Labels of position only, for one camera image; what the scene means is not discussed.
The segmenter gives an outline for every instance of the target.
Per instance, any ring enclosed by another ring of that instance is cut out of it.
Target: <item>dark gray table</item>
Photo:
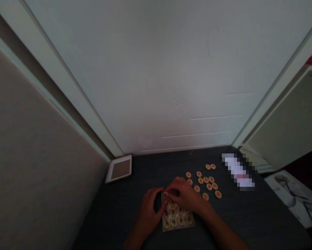
[[[253,171],[255,191],[240,191],[221,160],[221,153],[241,153],[233,147],[162,153],[133,157],[133,175],[102,185],[80,229],[73,249],[118,249],[127,237],[143,195],[149,188],[168,186],[176,176],[199,170],[213,176],[223,198],[210,193],[210,203],[226,223],[253,249],[307,249],[310,237],[288,208]],[[215,170],[205,164],[214,163]],[[156,198],[156,207],[161,197]],[[163,233],[161,223],[145,242],[145,249],[217,249],[215,239],[203,221],[194,215],[195,227]]]

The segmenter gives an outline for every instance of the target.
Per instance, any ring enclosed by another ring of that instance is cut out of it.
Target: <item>wooden game piece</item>
[[[205,200],[209,200],[209,195],[206,193],[203,193],[202,198],[204,198]]]
[[[221,194],[221,192],[219,191],[219,190],[216,190],[215,191],[215,196],[217,197],[217,198],[222,198],[222,194]]]
[[[212,186],[213,186],[213,189],[215,189],[215,190],[217,190],[219,188],[219,186],[215,182],[212,184]]]
[[[166,210],[164,211],[163,216],[164,216],[165,218],[168,218],[169,215],[170,215],[169,210],[166,209]]]
[[[171,214],[171,216],[174,217],[174,216],[176,215],[176,213],[177,213],[176,207],[175,207],[175,206],[171,207],[171,208],[170,208],[170,214]]]
[[[193,219],[192,219],[192,216],[190,214],[186,217],[186,223],[189,226],[193,224]]]
[[[172,217],[170,223],[172,227],[177,227],[177,218]]]
[[[195,190],[197,193],[199,193],[199,192],[200,192],[199,186],[194,186],[194,190]]]
[[[183,216],[178,217],[179,226],[185,226],[185,218]]]
[[[208,184],[206,185],[206,187],[207,187],[207,189],[208,189],[209,191],[211,191],[211,190],[213,189],[213,187],[212,187],[212,185],[211,185],[210,183],[208,183]]]
[[[168,229],[170,227],[170,220],[169,219],[164,219],[163,227],[164,227],[164,229]]]
[[[177,212],[179,215],[182,215],[184,213],[184,209],[182,207],[178,207]]]

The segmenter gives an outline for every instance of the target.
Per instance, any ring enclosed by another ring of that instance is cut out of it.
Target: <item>heart decoration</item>
[[[139,135],[139,143],[143,148],[146,148],[146,147],[149,147],[153,143],[153,140]]]
[[[177,119],[182,116],[185,112],[185,109],[185,105],[182,103],[177,104],[177,101],[174,98],[169,99],[169,101],[167,102],[168,116],[171,120]]]

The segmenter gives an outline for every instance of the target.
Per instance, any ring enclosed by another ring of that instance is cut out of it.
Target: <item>finger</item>
[[[159,219],[162,218],[162,215],[164,214],[164,212],[166,210],[166,206],[167,206],[167,200],[164,201],[164,203],[162,204],[162,207],[160,208],[160,210],[156,214],[156,216],[159,217]]]
[[[163,189],[164,189],[163,187],[154,188],[153,191],[150,193],[150,200],[154,201],[156,198],[156,195]]]
[[[170,192],[172,189],[177,189],[178,191],[180,191],[181,189],[181,184],[178,182],[172,182],[166,189],[165,192]]]
[[[170,194],[170,193],[166,193],[166,194],[165,194],[165,197],[170,198],[172,201],[174,201],[174,202],[176,202],[176,203],[178,203],[179,200],[180,200],[179,197],[174,196],[173,194]]]

